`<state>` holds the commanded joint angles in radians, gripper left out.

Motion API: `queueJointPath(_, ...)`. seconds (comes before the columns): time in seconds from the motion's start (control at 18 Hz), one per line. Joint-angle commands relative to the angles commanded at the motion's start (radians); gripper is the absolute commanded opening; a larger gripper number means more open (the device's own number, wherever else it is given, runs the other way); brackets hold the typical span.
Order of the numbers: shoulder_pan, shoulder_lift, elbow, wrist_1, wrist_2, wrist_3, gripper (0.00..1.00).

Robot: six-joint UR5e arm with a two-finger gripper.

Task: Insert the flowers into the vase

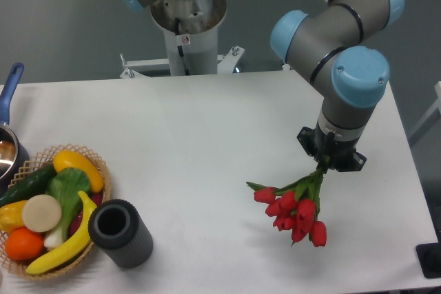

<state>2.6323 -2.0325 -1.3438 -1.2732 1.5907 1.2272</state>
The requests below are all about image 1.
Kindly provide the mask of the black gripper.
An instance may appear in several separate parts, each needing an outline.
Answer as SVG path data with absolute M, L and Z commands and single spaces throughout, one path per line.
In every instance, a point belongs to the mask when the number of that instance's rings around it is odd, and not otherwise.
M 314 129 L 303 127 L 297 139 L 306 154 L 318 163 L 317 168 L 322 168 L 324 172 L 328 169 L 339 172 L 360 171 L 367 160 L 356 151 L 358 139 L 339 141 L 334 132 L 326 134 L 319 126 Z

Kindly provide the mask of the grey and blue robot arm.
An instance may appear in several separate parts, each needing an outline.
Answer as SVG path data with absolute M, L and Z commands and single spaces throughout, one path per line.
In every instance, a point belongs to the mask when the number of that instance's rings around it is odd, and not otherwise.
M 362 42 L 403 13 L 404 0 L 325 0 L 327 9 L 311 17 L 292 10 L 270 36 L 277 56 L 322 97 L 314 128 L 298 140 L 321 166 L 360 171 L 365 157 L 356 150 L 390 77 L 386 58 Z M 124 0 L 133 10 L 149 8 L 162 29 L 174 76 L 217 74 L 218 27 L 226 0 Z

